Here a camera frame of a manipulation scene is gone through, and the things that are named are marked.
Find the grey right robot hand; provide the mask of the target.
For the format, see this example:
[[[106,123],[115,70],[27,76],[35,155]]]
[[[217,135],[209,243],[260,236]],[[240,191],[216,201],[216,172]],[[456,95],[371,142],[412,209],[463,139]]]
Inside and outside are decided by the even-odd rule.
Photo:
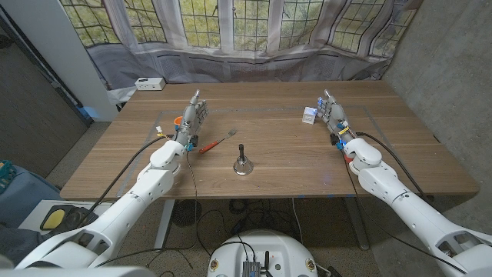
[[[317,100],[316,116],[327,125],[332,145],[342,147],[357,138],[351,131],[343,107],[327,89],[324,90],[324,96]]]

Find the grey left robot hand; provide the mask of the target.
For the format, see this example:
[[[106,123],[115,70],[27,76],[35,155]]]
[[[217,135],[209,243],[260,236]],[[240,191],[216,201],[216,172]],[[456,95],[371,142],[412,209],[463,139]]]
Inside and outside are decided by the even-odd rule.
[[[198,135],[201,125],[208,115],[208,106],[205,100],[200,100],[200,90],[197,89],[192,96],[189,105],[185,108],[181,123],[174,140],[182,145],[187,145],[190,139]]]

